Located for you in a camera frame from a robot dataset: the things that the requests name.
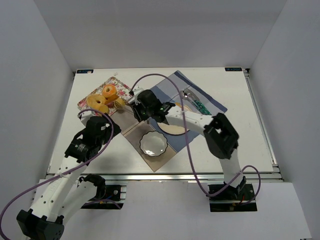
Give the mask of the small round bun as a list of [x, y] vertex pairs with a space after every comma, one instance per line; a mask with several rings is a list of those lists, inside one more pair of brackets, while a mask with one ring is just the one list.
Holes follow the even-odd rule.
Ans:
[[126, 106], [126, 102], [121, 98], [118, 97], [115, 101], [114, 101], [114, 107], [117, 110], [124, 110]]

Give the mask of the oblong golden bread roll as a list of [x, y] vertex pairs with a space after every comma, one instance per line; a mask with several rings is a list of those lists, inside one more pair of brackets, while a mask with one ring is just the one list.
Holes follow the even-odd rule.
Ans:
[[[182, 107], [181, 103], [179, 102], [175, 102], [174, 104], [180, 108]], [[184, 105], [184, 110], [192, 112], [192, 109], [188, 105]]]

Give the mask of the brown crusty pastry piece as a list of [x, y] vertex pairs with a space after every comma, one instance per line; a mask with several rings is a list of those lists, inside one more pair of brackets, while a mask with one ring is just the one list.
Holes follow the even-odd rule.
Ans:
[[105, 105], [109, 105], [111, 104], [113, 101], [115, 101], [117, 98], [119, 98], [119, 96], [117, 94], [111, 95], [109, 97], [105, 97], [106, 101], [105, 101]]

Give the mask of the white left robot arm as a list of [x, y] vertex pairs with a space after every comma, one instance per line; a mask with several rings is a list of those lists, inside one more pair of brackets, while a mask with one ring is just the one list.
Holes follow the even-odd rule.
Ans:
[[59, 240], [68, 220], [89, 200], [102, 198], [105, 180], [96, 174], [82, 179], [72, 190], [79, 176], [108, 141], [121, 133], [121, 128], [102, 116], [91, 116], [85, 128], [72, 139], [64, 158], [51, 181], [29, 210], [21, 210], [16, 220], [22, 233], [32, 240]]

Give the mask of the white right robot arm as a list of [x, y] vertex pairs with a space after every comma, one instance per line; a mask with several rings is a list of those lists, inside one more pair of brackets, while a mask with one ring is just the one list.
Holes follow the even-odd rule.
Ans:
[[161, 102], [149, 89], [135, 88], [129, 94], [134, 97], [129, 105], [138, 122], [152, 118], [157, 123], [186, 128], [204, 136], [210, 153], [219, 159], [224, 175], [222, 189], [207, 196], [238, 198], [246, 184], [238, 158], [239, 135], [223, 113], [212, 116], [186, 111], [174, 103]]

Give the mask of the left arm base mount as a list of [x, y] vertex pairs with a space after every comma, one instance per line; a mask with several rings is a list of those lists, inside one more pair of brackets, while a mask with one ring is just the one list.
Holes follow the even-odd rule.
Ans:
[[105, 182], [96, 196], [88, 200], [81, 208], [87, 210], [120, 210], [125, 202], [127, 186]]

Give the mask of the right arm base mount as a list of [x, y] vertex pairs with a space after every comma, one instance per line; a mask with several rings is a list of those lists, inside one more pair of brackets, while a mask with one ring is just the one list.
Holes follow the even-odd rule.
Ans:
[[219, 195], [209, 198], [209, 209], [211, 213], [257, 212], [256, 200], [249, 202], [254, 196], [255, 191], [250, 183], [245, 184], [239, 194], [226, 189]]

